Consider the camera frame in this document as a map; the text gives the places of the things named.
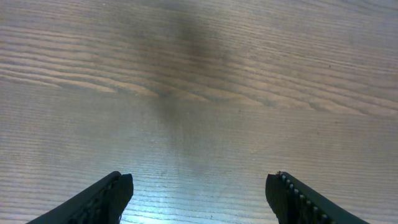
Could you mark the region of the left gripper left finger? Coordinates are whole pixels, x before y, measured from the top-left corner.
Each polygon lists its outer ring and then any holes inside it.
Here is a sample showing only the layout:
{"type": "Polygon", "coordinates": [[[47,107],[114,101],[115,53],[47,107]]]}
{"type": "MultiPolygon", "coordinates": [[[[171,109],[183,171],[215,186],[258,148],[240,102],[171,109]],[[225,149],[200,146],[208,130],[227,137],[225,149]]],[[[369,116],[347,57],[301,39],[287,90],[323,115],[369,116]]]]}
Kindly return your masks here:
{"type": "Polygon", "coordinates": [[[114,171],[28,224],[119,224],[133,193],[133,176],[114,171]]]}

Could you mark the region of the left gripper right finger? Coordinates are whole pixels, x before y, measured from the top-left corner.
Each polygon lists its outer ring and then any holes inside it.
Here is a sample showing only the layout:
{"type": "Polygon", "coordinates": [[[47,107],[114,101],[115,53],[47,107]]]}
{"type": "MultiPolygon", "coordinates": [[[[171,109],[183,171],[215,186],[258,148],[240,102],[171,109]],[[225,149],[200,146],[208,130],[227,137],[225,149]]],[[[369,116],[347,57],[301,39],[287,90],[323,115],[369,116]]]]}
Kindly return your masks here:
{"type": "Polygon", "coordinates": [[[287,172],[267,176],[265,195],[280,224],[368,224],[287,172]]]}

